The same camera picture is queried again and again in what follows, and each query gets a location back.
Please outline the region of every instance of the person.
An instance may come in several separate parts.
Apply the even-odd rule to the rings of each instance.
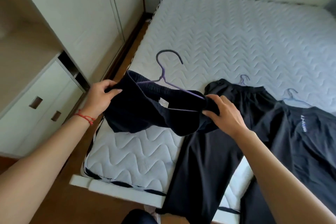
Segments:
[[[111,80],[93,84],[81,114],[98,118],[121,92],[118,89],[104,92],[113,85],[115,82]],[[277,223],[336,224],[333,213],[246,127],[233,103],[225,96],[210,94],[208,97],[218,105],[220,115],[203,111],[204,115],[241,148]],[[37,150],[0,175],[0,223],[30,222],[89,125],[83,117],[73,116]],[[136,209],[124,219],[123,224],[127,223],[153,224],[156,221],[148,213]]]

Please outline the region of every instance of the blue hanger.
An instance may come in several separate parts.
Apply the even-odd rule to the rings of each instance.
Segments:
[[[156,61],[157,61],[157,63],[159,64],[159,66],[162,68],[162,74],[161,74],[160,78],[159,78],[158,80],[154,80],[154,81],[138,82],[137,84],[141,84],[141,83],[149,83],[149,82],[158,82],[158,81],[160,81],[161,79],[163,79],[163,80],[165,81],[165,83],[168,84],[168,85],[170,85],[170,86],[173,86],[173,87],[175,87],[175,88],[177,88],[177,89],[179,89],[179,90],[182,90],[182,91],[184,91],[184,92],[186,92],[186,93],[188,93],[188,94],[191,94],[191,95],[193,95],[193,96],[196,96],[196,97],[198,97],[198,98],[200,98],[200,99],[205,99],[205,98],[203,98],[203,97],[201,97],[201,96],[199,96],[199,95],[196,95],[196,94],[194,94],[194,93],[192,93],[192,92],[190,92],[190,91],[187,91],[187,90],[185,90],[185,89],[183,89],[183,88],[180,88],[180,87],[178,87],[178,86],[176,86],[176,85],[174,85],[174,84],[171,84],[170,82],[167,82],[167,81],[166,81],[166,76],[165,76],[165,72],[166,72],[166,70],[165,70],[165,68],[161,65],[161,63],[160,63],[160,61],[159,61],[159,55],[160,55],[162,52],[173,52],[173,53],[175,53],[175,54],[179,57],[181,63],[183,64],[182,58],[181,58],[181,56],[180,56],[177,52],[175,52],[175,51],[173,51],[173,50],[162,50],[162,51],[159,51],[159,52],[157,53],[157,55],[156,55]]]
[[[305,105],[307,105],[307,106],[309,106],[309,107],[313,107],[312,105],[310,105],[310,104],[308,104],[308,103],[306,103],[306,102],[304,102],[304,101],[302,101],[302,100],[299,100],[299,99],[294,98],[293,93],[291,92],[291,90],[293,90],[295,93],[298,93],[296,89],[288,88],[288,89],[286,89],[286,91],[287,91],[287,93],[288,93],[288,95],[289,95],[289,98],[284,98],[284,99],[282,99],[282,100],[289,100],[289,101],[290,101],[290,100],[293,100],[293,101],[296,101],[296,102],[304,103]]]
[[[247,85],[244,83],[244,78],[243,78],[243,76],[245,76],[246,79],[250,80],[250,78],[249,78],[249,76],[248,76],[247,74],[241,74],[241,75],[240,75],[240,81],[239,81],[238,84],[247,86]]]

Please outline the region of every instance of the wardrobe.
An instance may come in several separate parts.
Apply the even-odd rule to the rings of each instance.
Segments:
[[[100,81],[143,0],[0,0],[0,155],[20,158]]]

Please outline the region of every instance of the red string bracelet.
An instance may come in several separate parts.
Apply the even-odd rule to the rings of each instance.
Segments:
[[[92,125],[93,122],[94,122],[96,119],[95,119],[95,118],[92,118],[92,117],[90,117],[90,116],[87,116],[87,115],[82,115],[82,114],[80,114],[80,111],[81,111],[81,109],[79,109],[78,112],[75,113],[75,115],[78,115],[78,116],[80,116],[80,117],[86,119],[86,120],[90,123],[90,125]]]

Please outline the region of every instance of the quilted mattress surface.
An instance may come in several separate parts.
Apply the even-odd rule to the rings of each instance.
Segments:
[[[162,0],[132,61],[130,70],[188,90],[225,78],[264,86],[276,99],[289,96],[336,113],[336,22],[322,8],[256,0]],[[181,137],[168,128],[114,133],[103,121],[84,161],[108,182],[166,193],[178,157]],[[225,192],[221,206],[238,209],[252,176],[244,159]]]

